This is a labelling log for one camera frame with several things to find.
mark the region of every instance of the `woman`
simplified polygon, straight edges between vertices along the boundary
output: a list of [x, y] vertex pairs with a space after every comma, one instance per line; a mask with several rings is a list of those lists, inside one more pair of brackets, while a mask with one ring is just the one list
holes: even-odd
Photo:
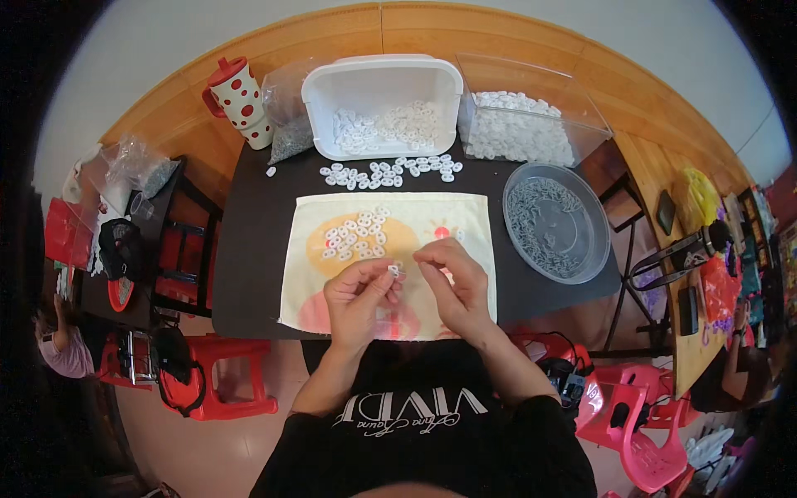
[[750, 318], [750, 303], [736, 306], [731, 350], [724, 347], [694, 383], [691, 403], [701, 412], [730, 412], [750, 408], [771, 389], [779, 373], [770, 367], [768, 354], [744, 340]]
[[490, 319], [481, 266], [450, 238], [414, 259], [464, 340], [388, 364], [406, 348], [372, 342], [375, 313], [403, 276], [388, 259], [350, 265], [324, 286], [332, 341], [251, 496], [596, 496], [559, 395]]
[[36, 324], [36, 340], [45, 362], [64, 377], [83, 378], [100, 369], [105, 339], [112, 326], [102, 320], [82, 320], [80, 328], [71, 325], [64, 310], [64, 301], [53, 296], [55, 320], [45, 305], [40, 306]]

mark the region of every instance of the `yellow plastic bag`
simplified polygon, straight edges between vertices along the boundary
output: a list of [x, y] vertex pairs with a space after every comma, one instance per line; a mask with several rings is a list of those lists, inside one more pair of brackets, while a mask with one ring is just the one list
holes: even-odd
[[711, 180], [694, 168], [682, 170], [675, 178], [673, 200], [684, 235], [696, 232], [703, 225], [711, 225], [722, 207]]

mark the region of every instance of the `pink shirt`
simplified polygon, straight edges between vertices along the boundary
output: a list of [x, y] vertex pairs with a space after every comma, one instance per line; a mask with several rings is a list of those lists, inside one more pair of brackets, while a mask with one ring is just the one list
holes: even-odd
[[94, 373], [92, 355], [77, 327], [69, 335], [69, 344], [59, 351], [55, 341], [39, 341], [39, 351], [50, 367], [64, 377], [83, 378]]

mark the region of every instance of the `red polka dot tumbler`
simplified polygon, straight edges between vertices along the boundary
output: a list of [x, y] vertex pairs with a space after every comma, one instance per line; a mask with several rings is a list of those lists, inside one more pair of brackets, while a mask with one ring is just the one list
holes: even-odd
[[229, 62], [224, 57], [219, 59], [218, 69], [202, 91], [202, 100], [214, 116], [230, 120], [253, 149], [271, 145], [274, 130], [265, 116], [260, 85], [246, 57]]

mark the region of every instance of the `white wall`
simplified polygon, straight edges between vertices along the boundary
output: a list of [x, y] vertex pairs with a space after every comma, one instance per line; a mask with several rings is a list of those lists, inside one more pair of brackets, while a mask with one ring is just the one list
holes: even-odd
[[[43, 207], [72, 164], [141, 96], [212, 48], [281, 19], [354, 0], [116, 0], [64, 75], [39, 135], [33, 184]], [[769, 182], [791, 161], [750, 54], [709, 0], [470, 0], [578, 31], [683, 95]], [[242, 15], [229, 15], [235, 8]]]

